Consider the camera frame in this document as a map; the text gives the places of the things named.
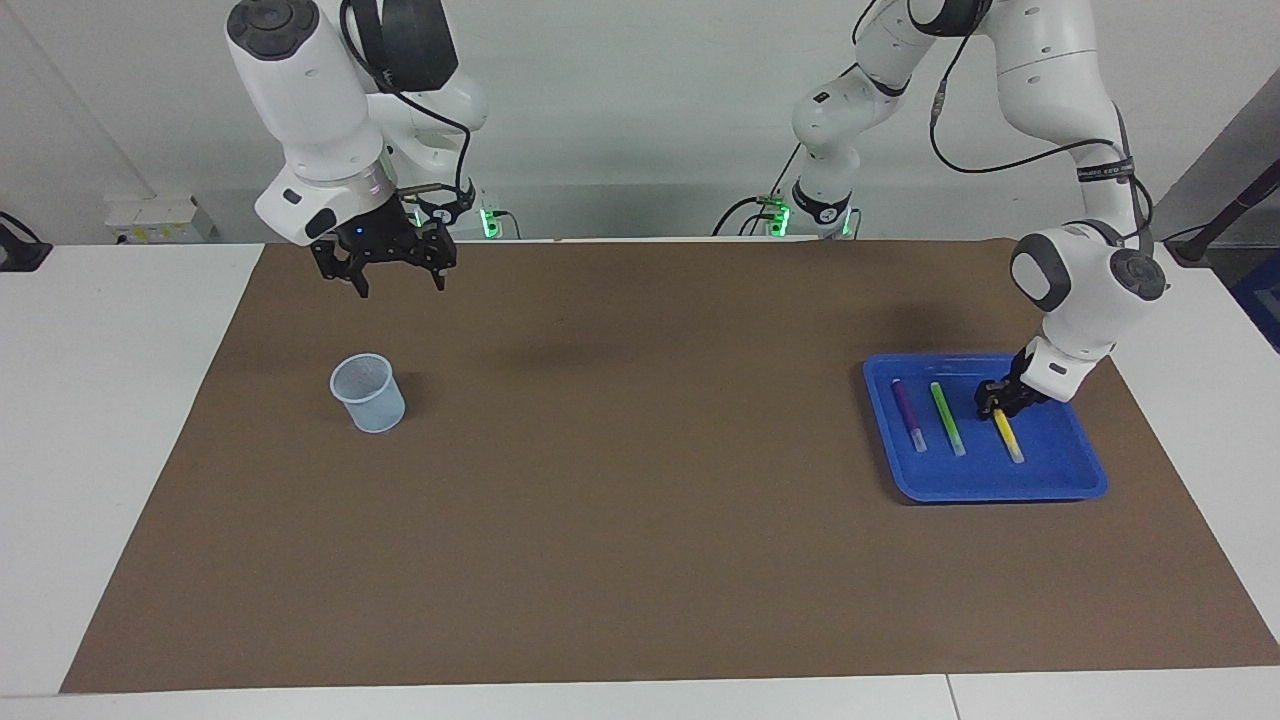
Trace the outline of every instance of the purple marker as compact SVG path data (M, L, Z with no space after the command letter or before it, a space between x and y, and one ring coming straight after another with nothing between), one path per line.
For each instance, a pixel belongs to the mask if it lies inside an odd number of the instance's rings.
M928 451L929 446L924 445L924 430L920 429L920 423L915 419L915 411L911 410L911 401L906 398L906 387L902 384L902 380L893 380L893 397L897 398L897 409L902 413L902 419L906 420L906 429L911 433L911 442L915 443L915 451Z

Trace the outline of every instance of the blue tray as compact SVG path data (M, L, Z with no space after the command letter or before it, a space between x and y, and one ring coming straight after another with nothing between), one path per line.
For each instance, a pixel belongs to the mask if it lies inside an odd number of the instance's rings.
M974 391L1009 374L1009 355L881 355L863 374L870 391L897 487L918 502L1030 502L1093 500L1107 475L1070 405L1029 407L1011 420L1027 462L1015 465L992 421L978 419ZM901 379L924 429L928 452L916 452L893 400ZM941 383L968 455L956 457L929 393Z

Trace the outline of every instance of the white table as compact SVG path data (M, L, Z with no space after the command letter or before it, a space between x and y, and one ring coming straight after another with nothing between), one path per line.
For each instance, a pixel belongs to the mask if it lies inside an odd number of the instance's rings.
M260 251L60 247L0 275L0 719L1280 717L1280 669L51 697ZM1165 260L1174 290L1116 364L1275 634L1280 356Z

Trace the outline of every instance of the clear plastic cup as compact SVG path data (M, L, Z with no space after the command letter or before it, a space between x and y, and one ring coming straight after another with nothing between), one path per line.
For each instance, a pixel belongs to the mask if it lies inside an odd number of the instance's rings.
M343 360L329 378L329 391L366 433L385 433L404 419L404 396L396 384L390 361L381 355Z

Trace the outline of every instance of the marker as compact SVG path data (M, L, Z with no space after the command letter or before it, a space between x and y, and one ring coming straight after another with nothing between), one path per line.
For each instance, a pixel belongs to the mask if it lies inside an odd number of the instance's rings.
M1021 465L1027 462L1027 457L1023 456L1023 448L1018 445L1018 436L1014 434L1014 428L1009 424L1005 411L997 407L992 413L992 416L996 419L996 427L1000 428L1000 437L1005 439L1005 447L1009 448L1009 456L1014 459L1014 464Z
M951 438L951 450L955 451L956 457L964 457L965 448L964 441L960 439L960 428L956 427L956 419L951 415L951 406L947 405L947 396L942 392L942 386L933 383L929 386L933 392L933 404L938 406L938 415L942 416L942 424L947 428L947 437Z
M906 430L911 433L911 442L915 443L915 451L928 451L929 446L924 445L924 430L920 429L920 423L915 419L915 411L911 410L911 401L906 398L906 387L902 386L902 380L893 380L893 397L897 398L897 409L902 413L902 420L906 421Z

